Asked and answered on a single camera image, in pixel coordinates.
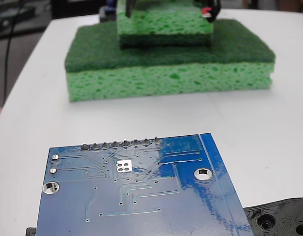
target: green scrub pad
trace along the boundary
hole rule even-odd
[[[235,20],[215,21],[211,48],[121,50],[116,23],[78,30],[65,61],[70,101],[267,89],[275,55]]]
[[[213,24],[191,0],[137,0],[131,18],[126,0],[117,2],[121,46],[210,45]]]

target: white table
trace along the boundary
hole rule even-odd
[[[303,197],[303,14],[224,14],[276,53],[270,90],[69,103],[64,59],[98,16],[52,21],[0,116],[0,236],[36,226],[49,148],[94,141],[211,132],[243,207]]]

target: sponge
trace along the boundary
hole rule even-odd
[[[215,21],[207,48],[121,50],[116,23],[78,30],[65,61],[70,101],[204,91],[267,89],[275,55],[235,20]]]
[[[210,45],[213,24],[191,0],[138,0],[131,18],[126,0],[117,3],[120,44],[127,46]]]

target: black cable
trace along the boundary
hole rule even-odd
[[[299,7],[298,12],[303,12],[303,2],[301,3],[301,5]]]
[[[7,41],[7,48],[6,48],[6,54],[5,54],[5,71],[4,71],[4,94],[3,94],[3,105],[6,102],[7,99],[7,72],[8,72],[8,56],[9,56],[9,48],[10,48],[10,42],[12,40],[13,37],[13,32],[14,32],[14,28],[15,25],[17,23],[17,19],[19,16],[20,11],[22,10],[22,8],[25,5],[25,1],[20,2],[19,8],[17,10],[17,13],[13,19],[12,25],[11,25],[11,29],[10,29],[10,33],[9,33],[9,37],[8,37],[8,41]]]

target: blue circuit board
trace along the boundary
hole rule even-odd
[[[252,236],[210,134],[49,152],[37,236]]]

